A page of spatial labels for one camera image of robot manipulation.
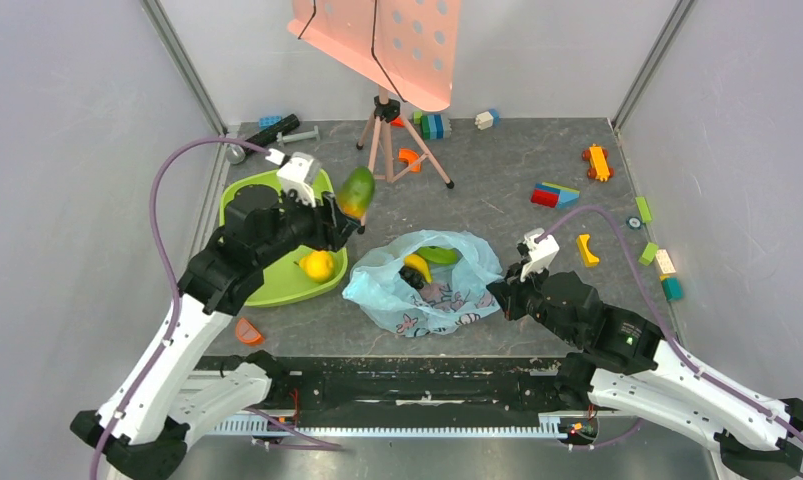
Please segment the yellow fake lemon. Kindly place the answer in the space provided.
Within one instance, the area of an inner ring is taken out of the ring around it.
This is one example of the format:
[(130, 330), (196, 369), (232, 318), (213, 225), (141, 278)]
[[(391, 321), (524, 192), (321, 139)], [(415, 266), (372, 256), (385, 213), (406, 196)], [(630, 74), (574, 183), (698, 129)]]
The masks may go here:
[(300, 270), (313, 282), (328, 282), (335, 272), (335, 260), (328, 251), (313, 251), (296, 262)]

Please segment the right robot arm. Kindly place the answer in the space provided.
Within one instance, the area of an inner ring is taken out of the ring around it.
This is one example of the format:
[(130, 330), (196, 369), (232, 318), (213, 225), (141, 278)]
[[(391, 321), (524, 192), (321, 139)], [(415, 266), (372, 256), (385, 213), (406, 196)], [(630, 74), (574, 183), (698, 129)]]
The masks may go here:
[(635, 312), (601, 300), (574, 272), (550, 273), (552, 254), (533, 240), (521, 261), (487, 287), (505, 317), (530, 317), (574, 347), (555, 376), (557, 400), (602, 407), (675, 431), (719, 455), (745, 479), (800, 476), (803, 401), (747, 389), (692, 354)]

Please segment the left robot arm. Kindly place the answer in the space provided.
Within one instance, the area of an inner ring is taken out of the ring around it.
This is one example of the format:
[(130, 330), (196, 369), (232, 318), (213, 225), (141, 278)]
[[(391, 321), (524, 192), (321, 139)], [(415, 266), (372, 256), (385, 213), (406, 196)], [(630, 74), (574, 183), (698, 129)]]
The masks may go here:
[(264, 283), (266, 268), (301, 246), (338, 251), (360, 216), (331, 192), (303, 201), (266, 185), (237, 191), (224, 223), (191, 258), (156, 338), (118, 391), (79, 412), (72, 432), (130, 479), (167, 479), (190, 447), (227, 417), (259, 403), (283, 405), (291, 381), (273, 357), (250, 355), (184, 401), (181, 388), (211, 342)]

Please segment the green orange fake mango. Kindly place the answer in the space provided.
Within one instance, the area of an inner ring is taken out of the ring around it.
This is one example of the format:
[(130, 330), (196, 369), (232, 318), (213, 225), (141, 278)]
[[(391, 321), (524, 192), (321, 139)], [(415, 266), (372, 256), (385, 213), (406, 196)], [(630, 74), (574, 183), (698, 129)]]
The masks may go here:
[(372, 172), (363, 166), (355, 168), (347, 177), (336, 196), (340, 210), (349, 217), (361, 220), (371, 202), (375, 191)]

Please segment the light blue cartoon plastic bag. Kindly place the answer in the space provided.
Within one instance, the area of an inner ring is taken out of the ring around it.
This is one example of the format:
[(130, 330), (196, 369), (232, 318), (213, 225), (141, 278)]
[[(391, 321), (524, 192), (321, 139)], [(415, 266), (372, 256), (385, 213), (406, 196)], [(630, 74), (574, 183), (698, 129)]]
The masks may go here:
[[(415, 289), (400, 271), (404, 258), (422, 247), (453, 250), (459, 259), (432, 266), (432, 280)], [(486, 240), (469, 232), (420, 230), (368, 251), (351, 269), (342, 296), (394, 334), (447, 335), (499, 310), (487, 285), (501, 278), (502, 266)]]

